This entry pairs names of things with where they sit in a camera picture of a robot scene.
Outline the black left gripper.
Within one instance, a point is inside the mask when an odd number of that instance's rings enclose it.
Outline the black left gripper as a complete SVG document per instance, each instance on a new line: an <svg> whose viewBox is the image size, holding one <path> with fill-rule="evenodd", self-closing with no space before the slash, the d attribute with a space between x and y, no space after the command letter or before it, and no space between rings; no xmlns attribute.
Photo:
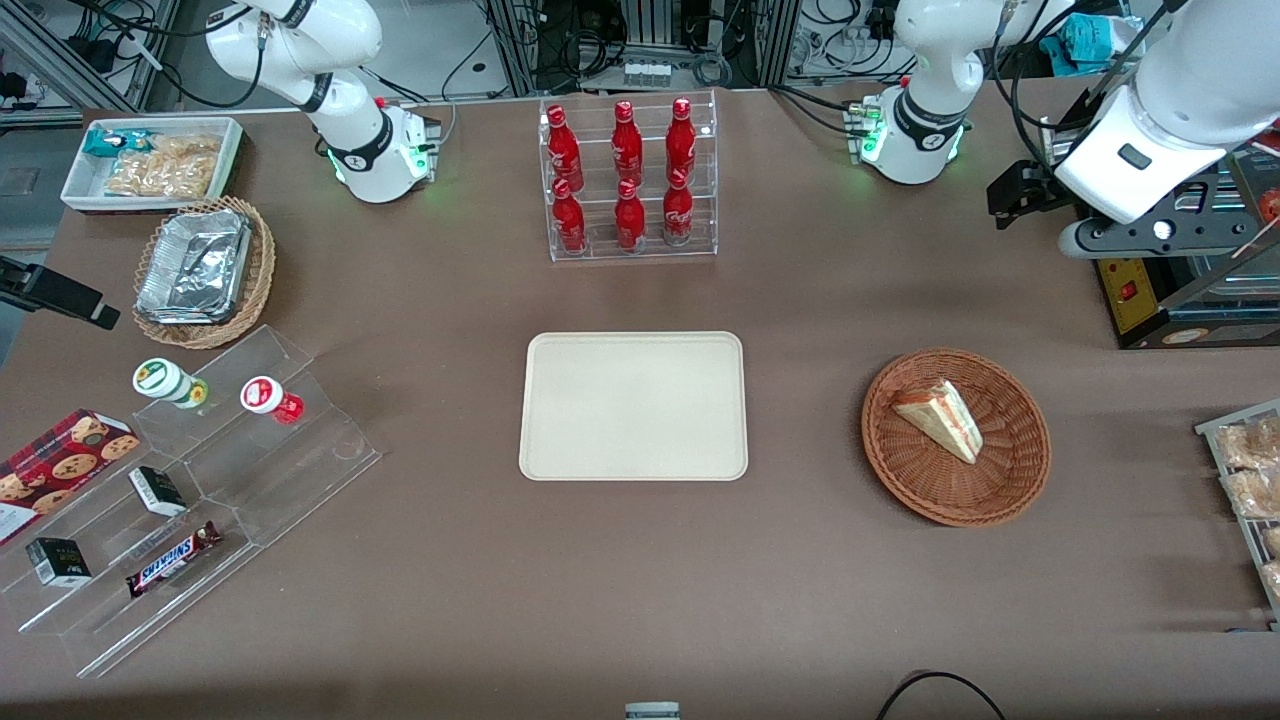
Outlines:
<svg viewBox="0 0 1280 720"><path fill-rule="evenodd" d="M1015 161L1010 172L1012 178L996 178L986 190L988 213L993 213L998 231L1021 217L1076 204L1075 195L1037 161Z"/></svg>

